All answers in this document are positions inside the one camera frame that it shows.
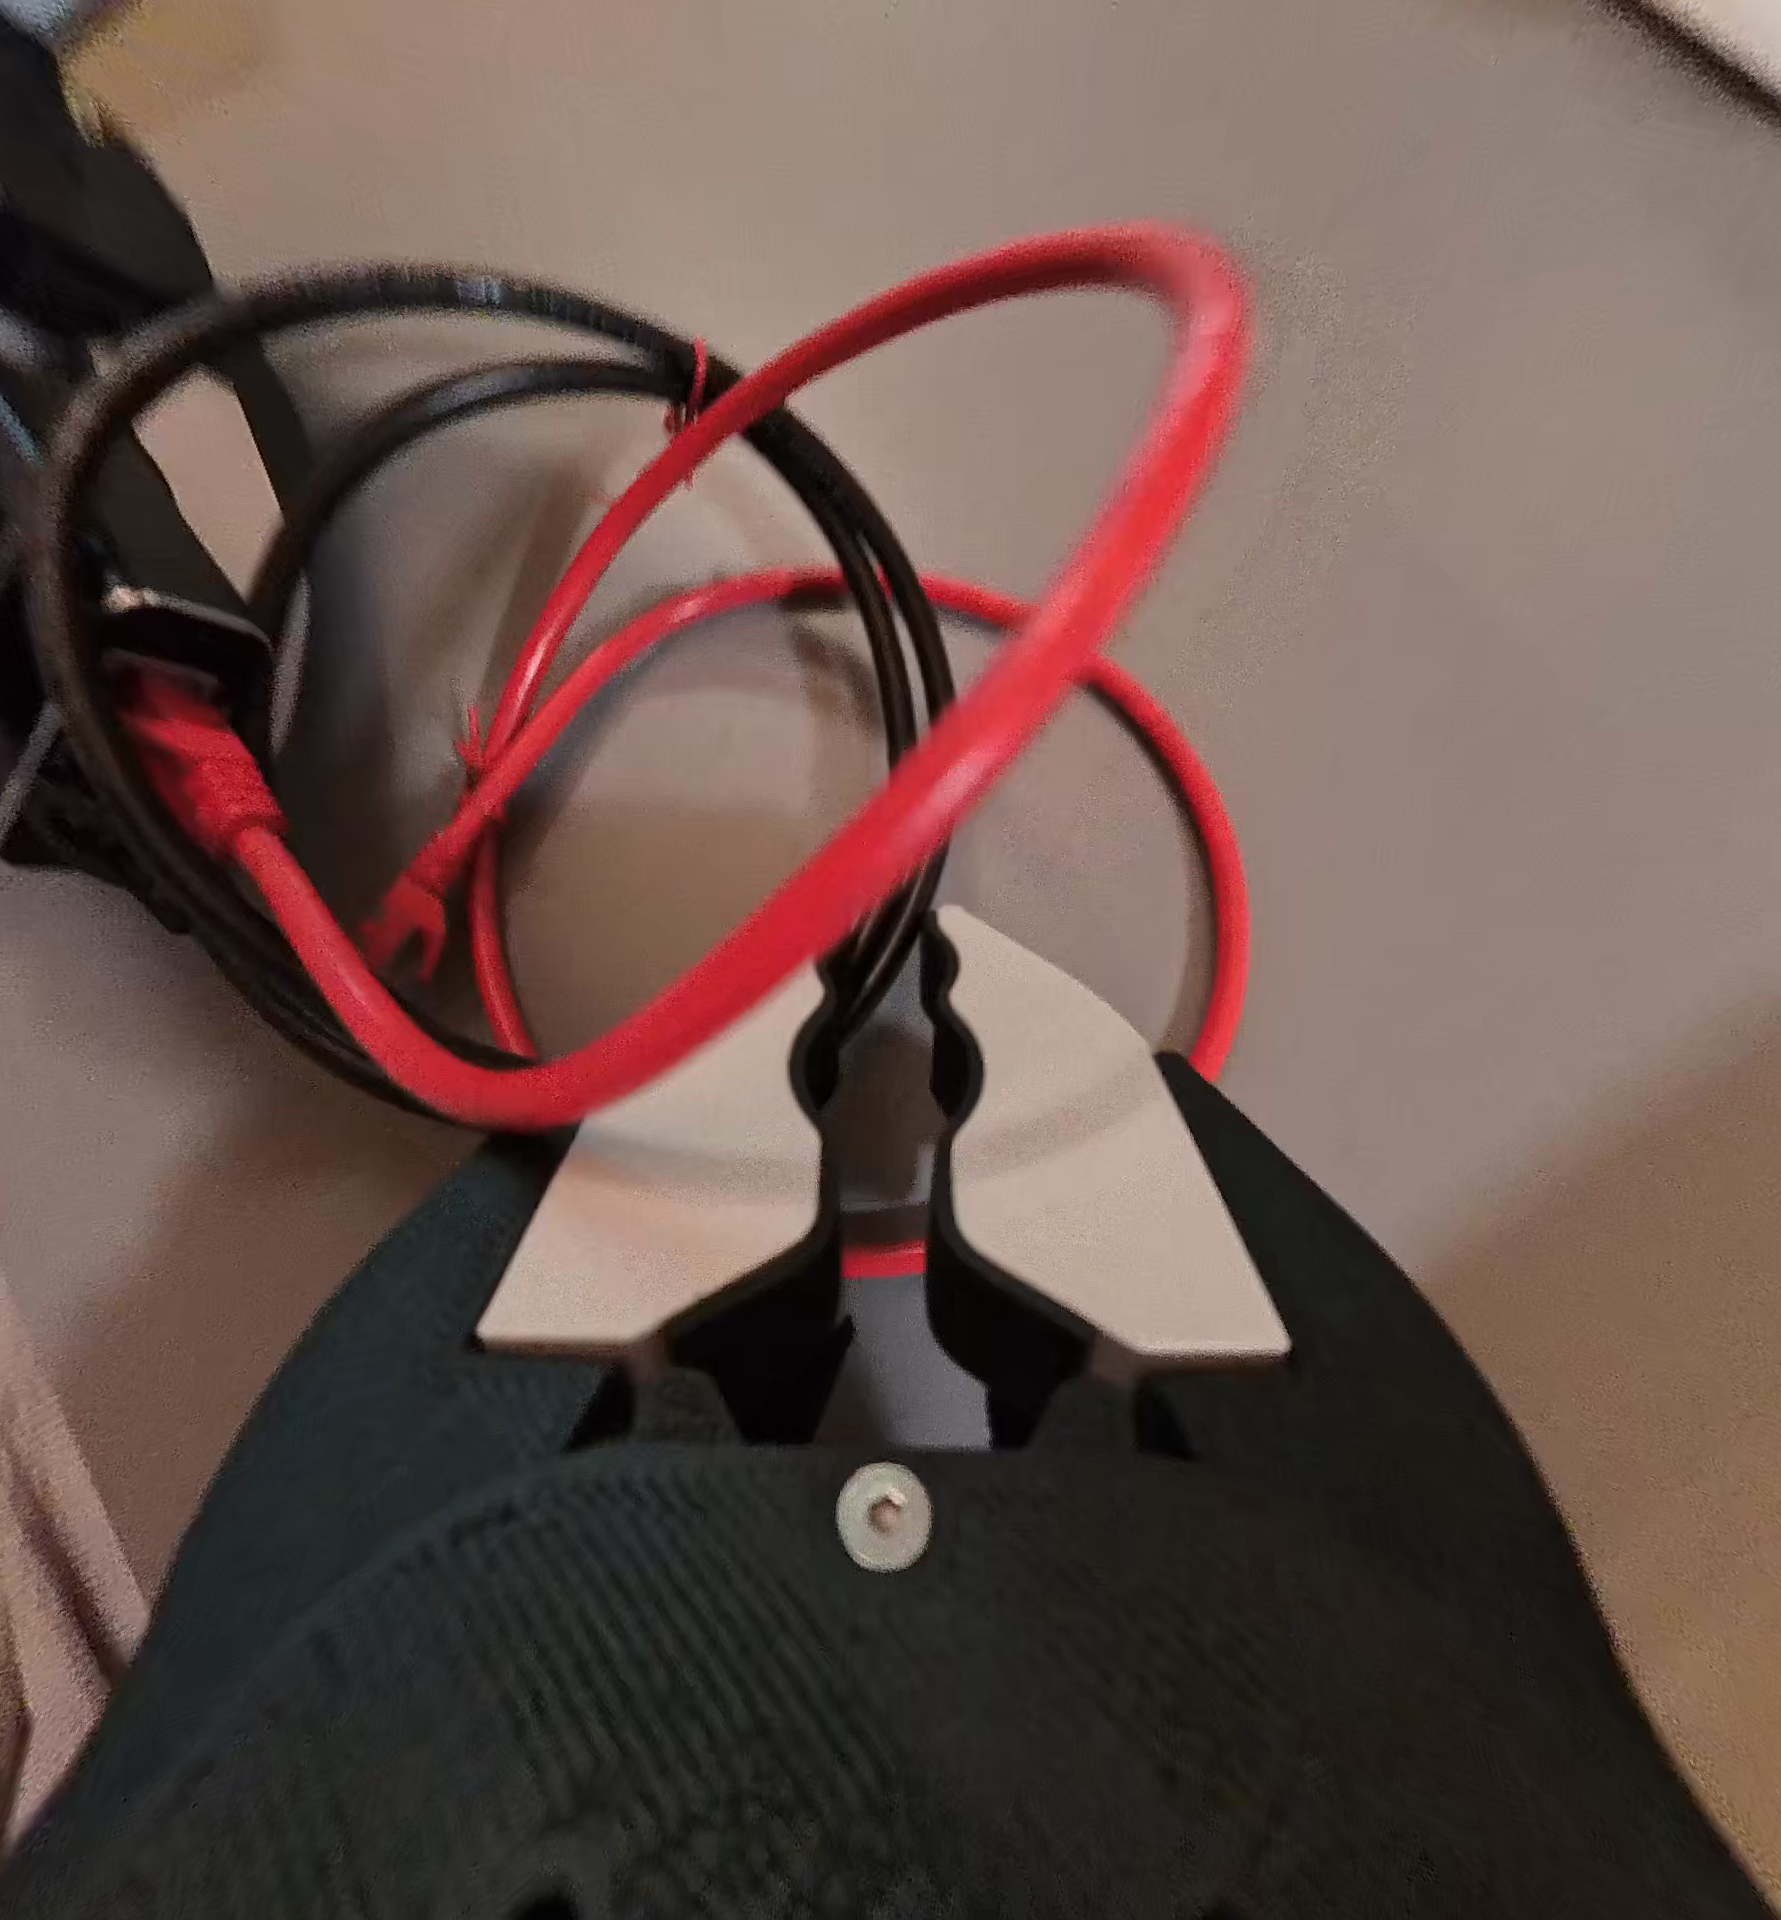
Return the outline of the black network splitter box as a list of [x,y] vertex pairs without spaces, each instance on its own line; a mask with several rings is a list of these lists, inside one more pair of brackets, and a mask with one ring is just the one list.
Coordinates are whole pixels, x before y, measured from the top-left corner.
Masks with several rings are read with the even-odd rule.
[[254,583],[308,474],[298,409],[260,348],[173,377],[110,435],[88,483],[97,648],[204,681],[239,734],[265,734],[278,642]]

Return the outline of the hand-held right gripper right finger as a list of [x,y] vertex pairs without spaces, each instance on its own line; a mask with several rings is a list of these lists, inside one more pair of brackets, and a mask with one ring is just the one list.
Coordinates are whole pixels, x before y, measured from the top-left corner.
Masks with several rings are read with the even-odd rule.
[[1016,1448],[1075,1380],[1282,1365],[1292,1334],[1160,1054],[1092,988],[959,905],[924,940],[944,1117],[925,1306]]

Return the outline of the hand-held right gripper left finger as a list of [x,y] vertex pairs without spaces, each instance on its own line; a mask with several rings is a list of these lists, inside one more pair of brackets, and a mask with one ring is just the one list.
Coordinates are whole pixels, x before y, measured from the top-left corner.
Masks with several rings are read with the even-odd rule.
[[472,1349],[646,1386],[700,1374],[737,1436],[807,1445],[850,1356],[824,1114],[835,990],[807,964],[689,1060],[556,1136],[491,1136],[530,1208]]

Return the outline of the grey desk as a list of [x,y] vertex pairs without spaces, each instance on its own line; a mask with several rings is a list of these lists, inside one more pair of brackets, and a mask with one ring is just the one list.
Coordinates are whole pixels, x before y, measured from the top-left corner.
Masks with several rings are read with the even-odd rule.
[[[1242,254],[1244,420],[1114,648],[1249,862],[1225,1088],[1501,1391],[1781,1900],[1781,128],[1597,4],[132,4],[75,65],[221,276],[482,263],[746,366],[1029,231]],[[1033,594],[1164,348],[1144,302],[1033,300],[798,403],[920,566]],[[526,407],[337,520],[282,792],[339,914],[657,427]],[[548,1045],[870,794],[857,655],[742,614],[587,712],[507,868]],[[0,1262],[145,1596],[463,1149],[134,903],[0,866]]]

